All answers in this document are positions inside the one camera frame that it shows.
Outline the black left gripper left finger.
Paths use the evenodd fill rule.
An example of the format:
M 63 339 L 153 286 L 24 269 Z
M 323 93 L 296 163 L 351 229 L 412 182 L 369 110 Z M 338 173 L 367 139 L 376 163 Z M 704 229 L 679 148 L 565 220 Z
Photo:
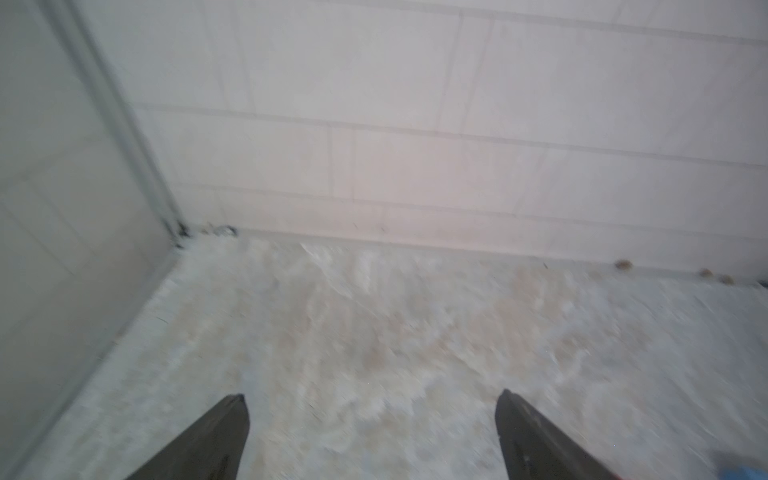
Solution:
M 235 479 L 249 429 L 245 397 L 227 395 L 128 480 Z

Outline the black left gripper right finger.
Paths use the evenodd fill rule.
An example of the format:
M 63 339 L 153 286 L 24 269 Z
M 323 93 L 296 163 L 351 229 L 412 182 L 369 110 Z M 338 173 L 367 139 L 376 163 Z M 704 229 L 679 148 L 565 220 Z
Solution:
M 519 394 L 502 391 L 494 420 L 511 479 L 618 478 Z

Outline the long blue lego brick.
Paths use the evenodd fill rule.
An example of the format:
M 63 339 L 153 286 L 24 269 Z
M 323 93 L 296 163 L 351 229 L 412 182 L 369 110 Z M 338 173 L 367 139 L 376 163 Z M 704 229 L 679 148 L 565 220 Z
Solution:
M 767 463 L 732 452 L 713 451 L 717 480 L 767 480 Z

